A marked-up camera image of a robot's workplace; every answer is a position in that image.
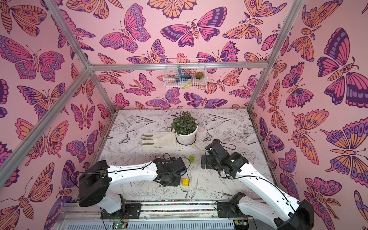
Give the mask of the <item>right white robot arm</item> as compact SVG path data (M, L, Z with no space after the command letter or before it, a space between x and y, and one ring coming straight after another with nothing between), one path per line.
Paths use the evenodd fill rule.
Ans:
M213 140L205 150L202 162L206 166L217 171L223 179L245 184L262 199L259 202L237 192L230 201L214 205L220 218L251 216L274 230L311 230L314 227L313 205L309 201L299 201L283 192L240 153L229 154L219 139Z

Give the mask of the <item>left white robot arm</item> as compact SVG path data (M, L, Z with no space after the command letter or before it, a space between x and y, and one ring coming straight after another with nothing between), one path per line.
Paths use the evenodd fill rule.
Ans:
M96 206L108 214L126 210L122 194L117 189L124 184L153 181L161 186L179 186L188 167L180 158L157 158L151 162L115 166L98 161L79 177L79 206Z

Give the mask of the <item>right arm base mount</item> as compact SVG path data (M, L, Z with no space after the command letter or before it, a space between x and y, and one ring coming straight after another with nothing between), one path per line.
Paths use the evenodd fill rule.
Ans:
M219 218L240 218L253 216L256 213L256 209L248 203L216 202L214 207Z

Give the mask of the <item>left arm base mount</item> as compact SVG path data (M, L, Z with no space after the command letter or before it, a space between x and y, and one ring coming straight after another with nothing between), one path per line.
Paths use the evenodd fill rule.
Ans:
M107 213L107 211L102 210L100 219L110 220L110 219L139 219L141 213L141 203L131 203L125 204L121 210L118 210L112 214Z

